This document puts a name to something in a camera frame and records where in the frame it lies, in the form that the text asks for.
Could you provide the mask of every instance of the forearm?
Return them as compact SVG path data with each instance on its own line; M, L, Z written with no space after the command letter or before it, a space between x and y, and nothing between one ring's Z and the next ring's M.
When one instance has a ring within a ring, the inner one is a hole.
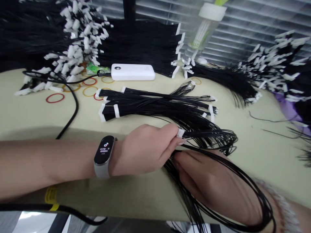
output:
M259 186L260 189L263 191L267 199L269 200L272 209L273 209L273 216L276 222L276 232L277 233L283 233L284 232L284 224L286 223L285 216L282 214L282 210L280 208L279 203L275 200L275 198L268 193L263 187ZM300 224L300 229L302 230L303 233L309 232L311 229L311 209L304 207L298 203L291 202L289 200L286 200L291 209L295 215L297 220L299 221ZM271 233L273 230L273 223L272 221L269 223L269 225L263 230L263 233Z
M95 176L99 142L0 142L0 202L57 183Z

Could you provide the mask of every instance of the red rubber band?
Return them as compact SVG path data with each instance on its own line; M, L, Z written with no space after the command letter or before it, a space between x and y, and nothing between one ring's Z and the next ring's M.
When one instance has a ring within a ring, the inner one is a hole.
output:
M84 83L85 81L83 81L82 84L84 86L93 86L93 85L95 85L97 83L97 80L95 78L89 78L89 79L93 79L95 81L95 83L93 83L93 84L86 84L86 83Z
M96 95L96 93L93 95L93 98L94 98L94 100L98 100L98 99L95 99L95 95ZM102 99L100 99L100 100L98 100L98 101L101 101L101 100L103 100L104 98L102 98Z
M49 101L49 98L52 97L52 96L54 96L54 95L57 95L57 94L62 95L63 97L62 97L60 100L57 100L57 101L54 101L54 102L50 102L50 101ZM64 96L63 94L61 94L61 93L55 93L55 94L49 95L49 96L45 99L45 101L46 101L47 103L49 103L49 104L52 104L52 103L60 102L60 101L62 101L64 98L65 98L65 96Z

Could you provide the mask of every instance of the purple fabric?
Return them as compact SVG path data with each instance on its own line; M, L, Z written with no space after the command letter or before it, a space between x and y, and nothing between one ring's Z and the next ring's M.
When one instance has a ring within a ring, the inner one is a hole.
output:
M290 102L290 101L285 100L284 96L278 93L275 93L275 98L280 103L281 110L284 116L286 117L286 119L295 120L295 121L303 121L303 119L296 112L295 102ZM301 127L297 125L295 126L299 131L311 136L311 131L308 127Z

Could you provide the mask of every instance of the finger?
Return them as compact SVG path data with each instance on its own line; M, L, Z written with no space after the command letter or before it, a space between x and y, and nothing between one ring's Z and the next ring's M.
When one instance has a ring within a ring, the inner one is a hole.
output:
M174 155L174 160L180 164L180 166L185 170L193 180L199 180L200 169L202 169L202 164L191 157L186 152L179 152Z
M210 152L212 154L218 155L222 158L225 158L227 160L229 160L222 152L220 152L219 150L206 150L207 152ZM209 156L206 156L200 152L194 151L194 150L184 150L185 153L187 153L188 155L190 155L191 157L193 157L195 160L198 160L201 163L207 163L210 162L212 158L210 158Z
M174 137L171 142L169 143L168 147L163 151L159 158L160 166L162 167L165 162L170 158L174 150L176 149L176 146L182 145L186 139L177 138Z
M186 189L189 190L189 192L202 204L206 205L206 200L201 193L200 189L196 185L196 183L193 181L193 179L183 170L182 167L179 169L179 179L182 182L182 184L186 187Z
M158 130L157 136L164 142L171 141L178 133L178 127L174 123L167 124Z

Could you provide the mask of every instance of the power bank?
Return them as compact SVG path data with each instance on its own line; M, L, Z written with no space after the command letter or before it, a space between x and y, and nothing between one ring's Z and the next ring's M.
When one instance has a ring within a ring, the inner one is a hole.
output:
M154 80L156 74L151 65L112 64L111 77L115 81Z

